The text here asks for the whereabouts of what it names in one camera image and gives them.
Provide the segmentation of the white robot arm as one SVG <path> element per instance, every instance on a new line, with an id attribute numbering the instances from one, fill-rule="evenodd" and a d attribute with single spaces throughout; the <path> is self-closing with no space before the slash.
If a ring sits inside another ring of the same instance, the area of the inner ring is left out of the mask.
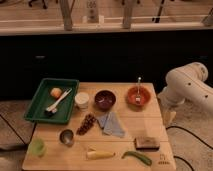
<path id="1" fill-rule="evenodd" d="M 157 95 L 165 126 L 169 126 L 175 118 L 174 108 L 183 104 L 186 99 L 213 114 L 213 87 L 205 84 L 207 78 L 208 69 L 200 62 L 174 68 L 166 74 L 166 86 Z"/>

